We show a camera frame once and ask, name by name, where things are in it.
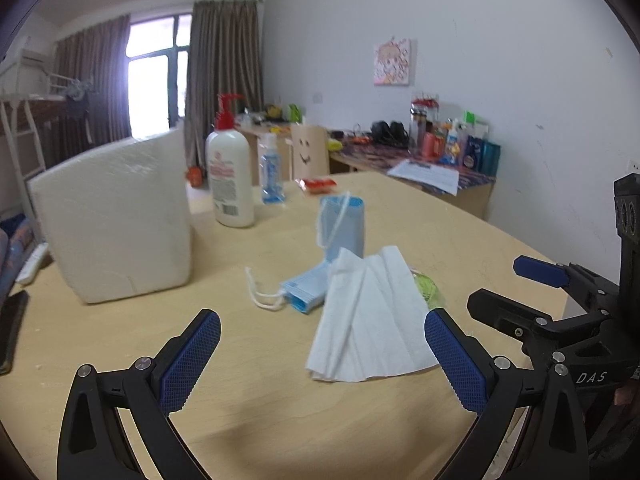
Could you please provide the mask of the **green plastic snack bag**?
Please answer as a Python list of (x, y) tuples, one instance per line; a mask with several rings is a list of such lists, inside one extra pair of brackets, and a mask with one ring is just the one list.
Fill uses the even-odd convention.
[(416, 288), (430, 310), (446, 307), (446, 300), (436, 283), (427, 275), (411, 270)]

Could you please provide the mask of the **white tissue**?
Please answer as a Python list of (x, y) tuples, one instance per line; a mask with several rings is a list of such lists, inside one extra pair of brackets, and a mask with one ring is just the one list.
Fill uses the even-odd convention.
[(306, 370), (319, 382), (365, 382), (437, 365), (426, 343), (428, 305), (396, 246), (360, 258), (343, 248), (329, 268), (329, 289)]

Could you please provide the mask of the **blue face mask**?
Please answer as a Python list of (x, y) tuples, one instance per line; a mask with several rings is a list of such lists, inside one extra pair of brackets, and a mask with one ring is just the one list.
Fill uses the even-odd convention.
[(258, 292), (250, 268), (245, 269), (248, 293), (262, 310), (277, 311), (289, 304), (297, 312), (308, 314), (322, 304), (329, 288), (330, 264), (342, 249), (362, 258), (364, 252), (364, 200), (349, 192), (324, 196), (316, 220), (316, 243), (322, 260), (312, 269), (282, 282), (275, 294)]

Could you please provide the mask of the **wooden desk with drawers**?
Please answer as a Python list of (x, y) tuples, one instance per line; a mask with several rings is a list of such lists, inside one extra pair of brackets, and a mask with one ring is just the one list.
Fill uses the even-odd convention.
[(241, 126), (239, 130), (250, 144), (253, 182), (260, 181), (259, 157), (264, 136), (277, 136), (277, 148), (282, 157), (282, 179), (291, 181), (309, 176), (328, 176), (346, 172), (375, 172), (427, 192), (484, 220), (496, 179), (475, 171), (440, 166), (434, 162), (412, 160), (399, 148), (362, 143), (355, 138), (332, 141), (328, 152), (317, 165), (306, 165), (297, 158), (293, 132), (301, 132), (300, 125)]

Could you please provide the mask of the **black headphones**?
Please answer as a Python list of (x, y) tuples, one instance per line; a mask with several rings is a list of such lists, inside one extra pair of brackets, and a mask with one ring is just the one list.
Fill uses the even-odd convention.
[(373, 144), (389, 146), (390, 148), (408, 148), (409, 138), (401, 122), (374, 122), (371, 126), (371, 140)]

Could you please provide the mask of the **white styrofoam box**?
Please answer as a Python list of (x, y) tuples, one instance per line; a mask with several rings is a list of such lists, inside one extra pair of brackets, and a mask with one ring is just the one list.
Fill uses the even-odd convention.
[(29, 183), (44, 239), (85, 304), (182, 286), (192, 268), (181, 129), (105, 144)]

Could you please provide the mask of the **red snack packet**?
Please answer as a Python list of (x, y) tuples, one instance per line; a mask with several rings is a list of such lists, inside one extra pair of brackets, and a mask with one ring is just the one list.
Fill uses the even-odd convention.
[(337, 183), (330, 178), (296, 179), (295, 182), (308, 195), (331, 194), (337, 187)]

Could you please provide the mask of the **wooden smiley chair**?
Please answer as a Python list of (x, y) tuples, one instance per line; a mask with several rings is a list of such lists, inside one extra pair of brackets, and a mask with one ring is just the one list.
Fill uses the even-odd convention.
[(293, 124), (291, 139), (294, 179), (318, 178), (330, 174), (329, 135), (326, 128)]

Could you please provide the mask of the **white lotion pump bottle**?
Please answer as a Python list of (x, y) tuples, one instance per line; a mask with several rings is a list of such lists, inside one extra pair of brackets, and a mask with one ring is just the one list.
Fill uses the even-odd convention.
[(250, 169), (250, 144), (235, 128), (231, 103), (236, 93), (218, 96), (219, 110), (214, 128), (206, 139), (206, 170), (216, 220), (223, 226), (245, 229), (255, 222)]

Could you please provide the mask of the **metal bunk bed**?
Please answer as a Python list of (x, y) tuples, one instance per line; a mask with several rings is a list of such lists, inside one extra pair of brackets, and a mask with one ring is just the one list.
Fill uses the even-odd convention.
[(89, 143), (93, 142), (89, 124), (91, 78), (82, 81), (51, 70), (51, 60), (42, 53), (21, 49), (1, 71), (11, 76), (13, 84), (1, 90), (1, 133), (6, 138), (11, 162), (20, 191), (21, 204), (35, 233), (43, 241), (29, 182), (47, 170), (40, 129), (73, 114), (85, 124)]

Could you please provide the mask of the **left brown curtain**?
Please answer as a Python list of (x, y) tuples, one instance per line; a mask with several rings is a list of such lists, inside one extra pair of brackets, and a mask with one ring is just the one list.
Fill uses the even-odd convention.
[(54, 70), (89, 88), (86, 109), (52, 126), (50, 157), (54, 164), (131, 136), (126, 55), (129, 33), (130, 16), (124, 14), (56, 44)]

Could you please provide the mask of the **brown curtain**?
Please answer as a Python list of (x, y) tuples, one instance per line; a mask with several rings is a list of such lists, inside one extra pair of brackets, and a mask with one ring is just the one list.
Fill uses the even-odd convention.
[(130, 16), (124, 14), (56, 44), (54, 70), (89, 88), (86, 109), (52, 126), (50, 157), (54, 164), (131, 136), (126, 55), (129, 33)]
[(206, 167), (205, 140), (220, 111), (218, 96), (240, 94), (251, 110), (264, 105), (260, 40), (256, 0), (194, 3), (183, 126), (189, 168)]

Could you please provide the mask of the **right brown curtain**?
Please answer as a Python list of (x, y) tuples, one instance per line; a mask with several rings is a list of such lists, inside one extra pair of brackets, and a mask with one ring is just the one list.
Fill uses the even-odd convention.
[(251, 110), (264, 105), (260, 40), (256, 0), (194, 3), (183, 126), (189, 168), (206, 167), (205, 140), (220, 111), (218, 96), (240, 94)]

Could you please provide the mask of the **balcony glass door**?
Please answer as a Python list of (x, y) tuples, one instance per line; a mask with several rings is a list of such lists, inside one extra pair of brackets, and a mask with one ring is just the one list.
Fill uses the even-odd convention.
[(128, 106), (136, 139), (156, 136), (183, 122), (191, 24), (191, 14), (174, 14), (130, 26)]

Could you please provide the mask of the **anime wall picture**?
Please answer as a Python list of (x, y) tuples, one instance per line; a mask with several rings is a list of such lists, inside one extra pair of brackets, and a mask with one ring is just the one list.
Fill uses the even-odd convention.
[(394, 37), (374, 50), (373, 83), (376, 86), (408, 86), (411, 74), (411, 41)]

